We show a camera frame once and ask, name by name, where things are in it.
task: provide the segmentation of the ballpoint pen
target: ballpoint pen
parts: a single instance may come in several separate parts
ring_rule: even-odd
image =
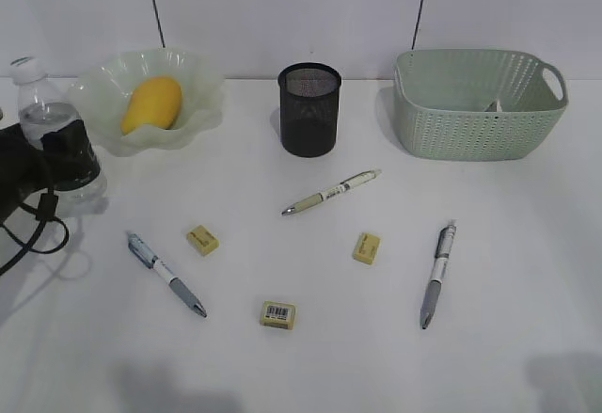
[[[439,241],[436,245],[435,263],[431,272],[431,279],[426,287],[422,308],[420,309],[420,326],[425,329],[431,323],[435,314],[436,301],[441,292],[441,283],[445,277],[445,271],[450,260],[450,252],[452,251],[453,236],[455,235],[455,220],[441,230],[439,233]]]
[[[316,204],[320,204],[327,199],[332,199],[338,194],[344,194],[345,192],[353,189],[354,187],[358,187],[363,183],[367,183],[368,181],[373,180],[378,175],[380,175],[381,170],[370,170],[364,171],[362,173],[357,174],[353,178],[349,178],[334,187],[331,187],[323,192],[318,192],[317,194],[312,195],[311,197],[307,197],[306,199],[302,199],[301,201],[297,201],[295,204],[289,206],[284,211],[282,211],[282,215],[291,215],[300,213],[301,211],[305,211],[309,209],[311,206],[315,206]]]
[[[147,246],[137,234],[128,232],[128,248],[132,250],[140,261],[149,269],[154,269],[159,277],[164,279],[171,290],[177,295],[188,308],[203,317],[207,317],[207,311],[200,304],[197,297],[190,292],[186,285],[159,259],[157,255]]]

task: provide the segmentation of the plastic bottle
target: plastic bottle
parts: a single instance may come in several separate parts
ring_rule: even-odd
[[[48,80],[36,58],[15,60],[10,74],[19,86],[19,122],[27,141],[70,163],[65,166],[70,167],[69,175],[55,180],[61,209],[99,199],[106,178],[75,107]]]

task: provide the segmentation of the eraser with barcode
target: eraser with barcode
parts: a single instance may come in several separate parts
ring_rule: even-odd
[[[263,302],[260,323],[263,326],[274,326],[292,330],[296,307],[288,303]]]
[[[380,238],[362,232],[354,249],[354,259],[372,265],[379,245]]]
[[[207,256],[219,247],[217,238],[202,225],[186,234],[186,238],[203,256]]]

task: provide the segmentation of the bottle cap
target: bottle cap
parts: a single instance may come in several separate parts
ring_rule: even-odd
[[[21,57],[10,63],[10,77],[19,86],[39,81],[48,74],[35,57]]]

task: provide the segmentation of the black mesh pen holder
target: black mesh pen holder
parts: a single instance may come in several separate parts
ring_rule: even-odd
[[[321,63],[298,63],[278,76],[280,139],[286,151],[317,157],[337,141],[341,76]]]

